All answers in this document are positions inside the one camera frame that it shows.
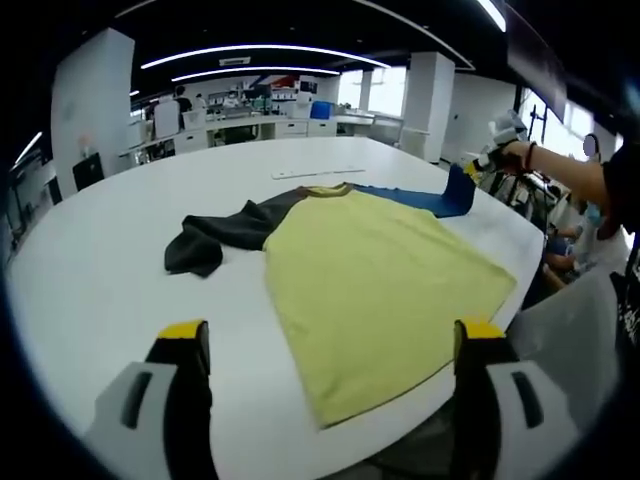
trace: person's arm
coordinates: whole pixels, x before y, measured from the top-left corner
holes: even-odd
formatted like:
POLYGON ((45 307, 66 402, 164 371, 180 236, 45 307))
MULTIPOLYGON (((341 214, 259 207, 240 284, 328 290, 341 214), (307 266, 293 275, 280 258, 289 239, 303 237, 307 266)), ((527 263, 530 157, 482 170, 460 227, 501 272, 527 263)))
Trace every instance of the person's arm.
MULTIPOLYGON (((512 142, 505 147, 504 153, 519 156, 524 166, 529 145, 526 142, 512 142)), ((602 167, 598 163, 579 162, 536 145, 533 147, 529 168, 557 180, 580 198, 605 209, 609 207, 609 195, 602 167)))

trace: white table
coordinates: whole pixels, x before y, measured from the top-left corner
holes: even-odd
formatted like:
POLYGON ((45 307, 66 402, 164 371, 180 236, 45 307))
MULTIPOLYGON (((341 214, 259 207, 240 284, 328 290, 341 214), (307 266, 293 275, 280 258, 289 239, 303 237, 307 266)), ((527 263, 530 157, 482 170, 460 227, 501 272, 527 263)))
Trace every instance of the white table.
MULTIPOLYGON (((222 479, 305 480, 373 455, 450 398, 451 366, 405 395, 320 431, 264 285, 262 252, 225 250, 209 278, 167 275, 164 249, 187 214, 228 215, 306 185, 342 181, 444 189, 446 172, 366 138, 250 142, 161 160, 108 178, 55 206, 10 268, 20 339, 37 379, 75 433, 96 396, 143 360, 168 324, 210 323, 211 443, 222 479), (282 169, 357 165, 365 172, 273 180, 282 169)), ((542 234, 481 191, 444 224, 517 279, 494 321, 505 328, 538 266, 542 234)))

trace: yellow t-shirt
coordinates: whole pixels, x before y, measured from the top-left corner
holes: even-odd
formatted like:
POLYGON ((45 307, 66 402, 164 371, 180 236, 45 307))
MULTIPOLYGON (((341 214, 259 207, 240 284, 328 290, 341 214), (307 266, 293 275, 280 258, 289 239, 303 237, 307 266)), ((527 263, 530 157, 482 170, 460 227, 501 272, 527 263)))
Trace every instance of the yellow t-shirt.
POLYGON ((267 285, 322 426, 452 360, 454 321, 492 318, 515 285, 426 210, 357 191, 295 205, 265 243, 267 285))

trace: person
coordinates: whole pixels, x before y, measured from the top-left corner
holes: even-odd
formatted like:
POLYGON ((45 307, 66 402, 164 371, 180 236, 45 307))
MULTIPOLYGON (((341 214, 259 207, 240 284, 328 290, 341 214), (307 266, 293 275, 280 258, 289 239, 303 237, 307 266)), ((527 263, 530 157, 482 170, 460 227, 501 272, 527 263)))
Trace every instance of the person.
POLYGON ((556 231, 547 244, 542 273, 556 290, 596 265, 607 272, 624 272, 628 248, 620 224, 590 203, 583 221, 556 231), (572 239, 569 244, 564 239, 572 239))
POLYGON ((597 425, 551 477, 576 478, 595 472, 605 475, 614 467, 633 467, 640 428, 640 188, 636 185, 640 179, 640 144, 625 142, 603 165, 578 162, 535 143, 519 141, 508 144, 501 153, 517 160, 505 170, 538 170, 598 205, 612 220, 636 234, 624 275, 610 276, 618 299, 616 354, 621 380, 597 425))
POLYGON ((184 87, 182 85, 176 88, 176 93, 174 96, 175 96, 176 102, 180 104, 180 114, 183 114, 184 112, 188 112, 193 108, 193 105, 191 104, 191 100, 184 97, 184 87))
POLYGON ((195 108, 207 108, 207 102, 205 102, 204 98, 202 98, 202 94, 199 93, 196 95, 195 108))
POLYGON ((184 130, 184 117, 182 116, 182 114, 185 112, 189 112, 193 108, 191 100, 185 98, 183 95, 184 87, 180 85, 178 88, 176 88, 174 95, 175 100, 176 102, 178 102, 180 108, 180 113, 178 114, 178 126, 180 127, 180 130, 184 130))

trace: dark gray sleeve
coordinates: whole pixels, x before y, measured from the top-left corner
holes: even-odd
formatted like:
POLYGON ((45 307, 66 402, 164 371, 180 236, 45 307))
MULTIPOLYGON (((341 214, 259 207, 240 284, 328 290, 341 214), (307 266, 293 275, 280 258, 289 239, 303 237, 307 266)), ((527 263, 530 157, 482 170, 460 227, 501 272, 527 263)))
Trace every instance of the dark gray sleeve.
POLYGON ((262 250, 291 207, 306 196, 304 189, 296 189, 260 204, 249 200, 240 212, 229 217, 187 216, 182 232, 165 250, 165 269, 169 273, 191 272, 207 277, 222 263, 222 244, 262 250))

